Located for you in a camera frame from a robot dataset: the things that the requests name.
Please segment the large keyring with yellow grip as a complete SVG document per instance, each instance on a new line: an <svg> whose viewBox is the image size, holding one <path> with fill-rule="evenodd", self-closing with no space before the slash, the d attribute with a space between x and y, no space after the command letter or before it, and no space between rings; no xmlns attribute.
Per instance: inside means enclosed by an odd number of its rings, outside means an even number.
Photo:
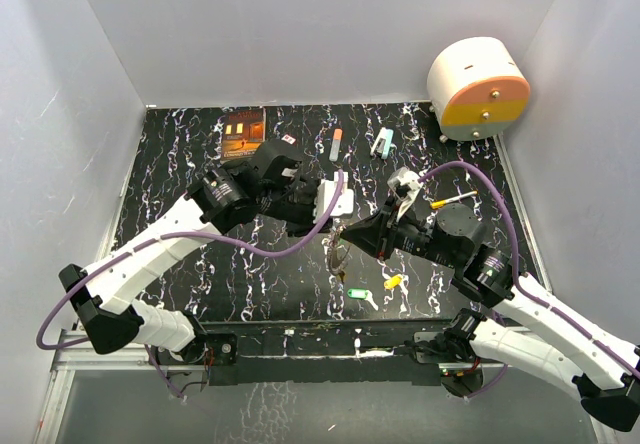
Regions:
<svg viewBox="0 0 640 444"><path fill-rule="evenodd" d="M345 224L338 225L332 230L327 244L325 253L325 261L329 273L336 277L341 283L345 282L346 277L346 261L349 257L351 244L346 247L341 244L342 233L346 229Z"/></svg>

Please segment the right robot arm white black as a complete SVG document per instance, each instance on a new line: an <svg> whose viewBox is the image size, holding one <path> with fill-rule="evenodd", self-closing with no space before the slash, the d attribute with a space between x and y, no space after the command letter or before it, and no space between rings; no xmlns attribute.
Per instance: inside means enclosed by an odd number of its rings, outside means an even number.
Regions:
<svg viewBox="0 0 640 444"><path fill-rule="evenodd" d="M515 276L509 257L485 244L487 227L467 206L449 204L432 223L397 210L386 203L341 236L379 260L400 250L452 269L462 295L530 332L519 335L464 309L444 333L453 358L501 361L564 390L602 424L633 429L639 418L638 346L571 309L533 275Z"/></svg>

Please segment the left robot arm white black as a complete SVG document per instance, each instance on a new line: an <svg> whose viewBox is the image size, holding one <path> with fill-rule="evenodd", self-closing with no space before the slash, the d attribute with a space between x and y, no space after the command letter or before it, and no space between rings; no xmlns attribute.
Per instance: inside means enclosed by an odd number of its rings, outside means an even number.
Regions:
<svg viewBox="0 0 640 444"><path fill-rule="evenodd" d="M106 355L138 343L164 348L186 363L206 351L206 332L184 311L168 311L139 294L200 247L229 242L228 232L257 215L284 221L305 246L324 230L343 180L311 179L302 155L286 140L260 144L248 158L208 169L143 232L110 257L59 274L94 351Z"/></svg>

